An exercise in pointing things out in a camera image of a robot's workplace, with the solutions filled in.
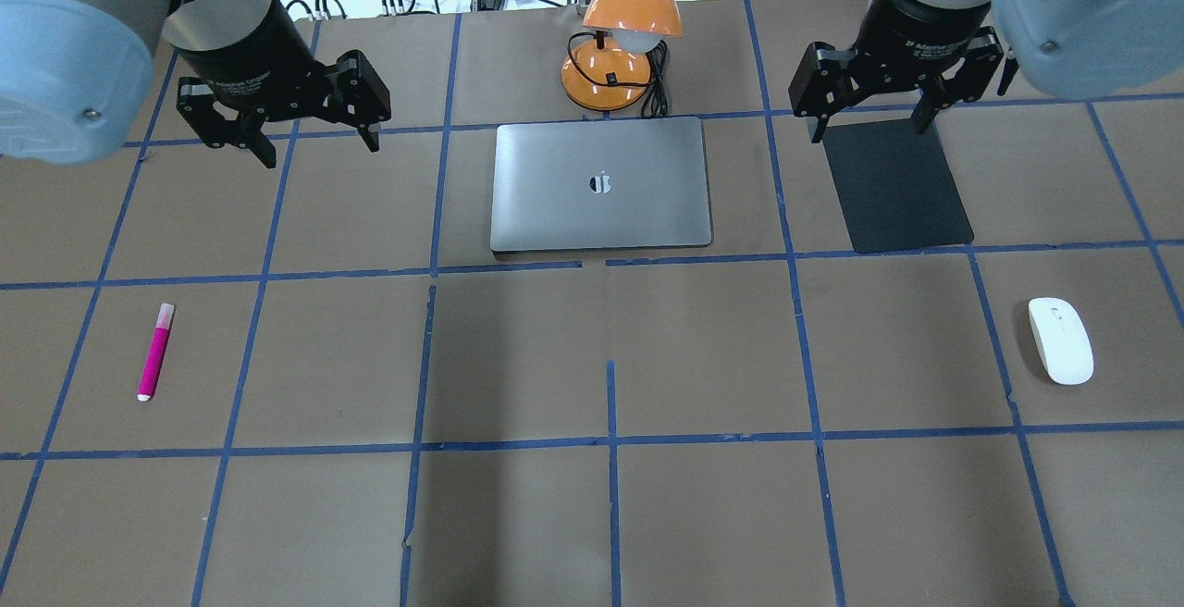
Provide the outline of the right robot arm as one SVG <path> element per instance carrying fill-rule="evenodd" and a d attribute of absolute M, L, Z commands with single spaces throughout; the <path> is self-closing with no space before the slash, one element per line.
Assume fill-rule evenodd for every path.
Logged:
<path fill-rule="evenodd" d="M 813 41 L 789 88 L 821 142 L 828 122 L 875 95 L 916 92 L 924 133 L 1016 75 L 1040 92 L 1096 98 L 1180 69 L 1183 0 L 869 0 L 847 49 Z"/>

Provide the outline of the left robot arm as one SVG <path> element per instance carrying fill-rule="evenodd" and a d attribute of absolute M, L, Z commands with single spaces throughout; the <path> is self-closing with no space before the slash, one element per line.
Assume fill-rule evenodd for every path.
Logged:
<path fill-rule="evenodd" d="M 112 155 L 152 92 L 161 41 L 189 64 L 175 106 L 210 148 L 246 149 L 272 168 L 266 123 L 350 125 L 377 151 L 390 121 L 390 89 L 363 52 L 317 60 L 282 0 L 1 0 L 1 34 L 9 157 Z"/>

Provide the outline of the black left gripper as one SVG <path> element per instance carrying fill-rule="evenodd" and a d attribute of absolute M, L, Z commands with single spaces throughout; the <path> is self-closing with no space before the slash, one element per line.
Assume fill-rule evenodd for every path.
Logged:
<path fill-rule="evenodd" d="M 278 153 L 263 133 L 268 122 L 317 118 L 350 125 L 377 153 L 381 123 L 392 117 L 390 89 L 359 50 L 339 56 L 333 66 L 313 59 L 247 80 L 181 77 L 175 108 L 204 146 L 246 149 L 268 169 L 278 167 Z"/>

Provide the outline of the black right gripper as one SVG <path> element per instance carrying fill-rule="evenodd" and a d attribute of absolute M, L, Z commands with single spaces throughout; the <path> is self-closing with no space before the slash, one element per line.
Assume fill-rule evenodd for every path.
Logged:
<path fill-rule="evenodd" d="M 993 28 L 977 30 L 967 41 L 937 46 L 892 33 L 870 46 L 845 50 L 813 41 L 789 85 L 790 104 L 797 117 L 807 118 L 810 142 L 817 144 L 834 114 L 875 95 L 918 90 L 912 127 L 922 135 L 940 110 L 980 101 L 1003 63 L 1004 49 Z"/>

